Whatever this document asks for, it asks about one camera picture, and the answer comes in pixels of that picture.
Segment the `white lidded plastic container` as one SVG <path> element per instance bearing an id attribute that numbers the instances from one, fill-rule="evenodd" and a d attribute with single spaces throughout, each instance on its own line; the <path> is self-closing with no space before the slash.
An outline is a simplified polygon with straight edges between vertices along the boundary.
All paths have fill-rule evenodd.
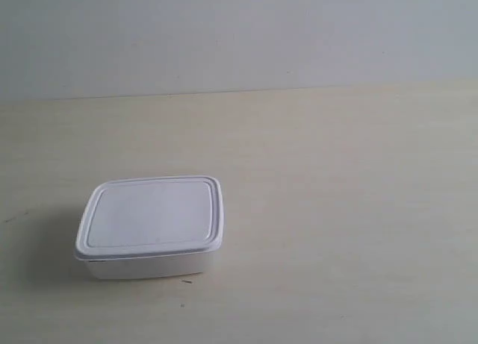
<path id="1" fill-rule="evenodd" d="M 75 258 L 102 280 L 194 275 L 223 241 L 220 182 L 205 175 L 109 181 L 92 192 Z"/>

